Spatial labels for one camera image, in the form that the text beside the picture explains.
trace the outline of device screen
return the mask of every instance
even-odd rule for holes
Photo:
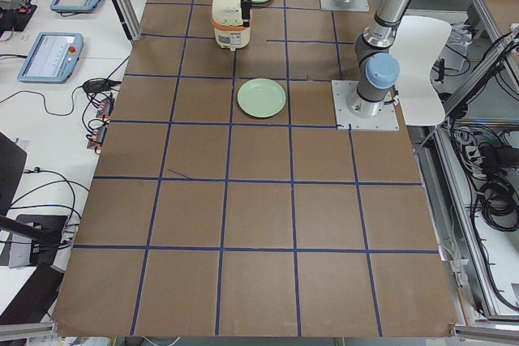
[[[42,36],[24,75],[56,77],[74,36]]]

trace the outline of white mounting plate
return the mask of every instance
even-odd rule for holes
[[[370,131],[399,131],[397,114],[393,105],[385,105],[382,111],[373,118],[365,119],[351,113],[346,104],[348,93],[357,87],[358,81],[333,80],[333,104],[335,105],[335,118],[338,130],[370,130]],[[386,100],[391,100],[388,93]]]
[[[321,10],[368,12],[370,6],[367,0],[354,0],[352,2],[335,2],[333,0],[321,0]]]

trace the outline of orange and white container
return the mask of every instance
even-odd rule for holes
[[[212,0],[211,22],[220,47],[235,51],[248,45],[251,28],[243,26],[240,0]]]

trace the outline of blue joint cap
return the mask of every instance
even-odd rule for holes
[[[395,85],[400,75],[398,60],[389,53],[377,53],[366,65],[366,77],[373,87],[388,89]]]

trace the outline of white desk surface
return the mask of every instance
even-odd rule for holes
[[[140,19],[146,0],[131,0],[135,13]],[[0,43],[0,53],[27,54],[39,32],[78,32],[84,36],[84,49],[73,75],[64,84],[20,83],[16,76],[23,64],[21,58],[0,59],[0,100],[20,91],[29,90],[43,93],[48,109],[55,113],[66,113],[71,108],[71,93],[74,88],[88,79],[106,77],[131,51],[119,23],[111,0],[103,0],[91,14],[63,18],[50,10],[51,0],[34,0],[38,5],[24,32],[17,32],[8,42]],[[121,79],[126,64],[112,79]],[[97,164],[97,155],[86,148],[86,130],[81,123],[81,115],[88,100],[82,91],[75,93],[75,110],[70,116],[55,117],[48,115],[43,108],[41,96],[20,94],[0,105],[0,131],[6,136],[22,139],[28,154],[26,168],[39,166],[43,169],[60,172],[69,180],[90,186]],[[91,106],[86,119],[95,116]],[[48,173],[24,174],[15,198],[32,188],[58,180]],[[86,202],[85,190],[76,187],[75,209],[81,213]],[[47,186],[35,194],[23,199],[17,206],[44,204],[71,205],[71,192],[65,183]],[[13,210],[7,215],[16,217],[24,210]],[[39,208],[27,213],[68,215],[63,208]],[[0,240],[5,240],[7,233],[0,232]],[[54,264],[65,269],[69,250],[58,252]],[[0,313],[4,311],[12,298],[23,286],[34,268],[9,269],[0,267],[2,293],[0,293]]]

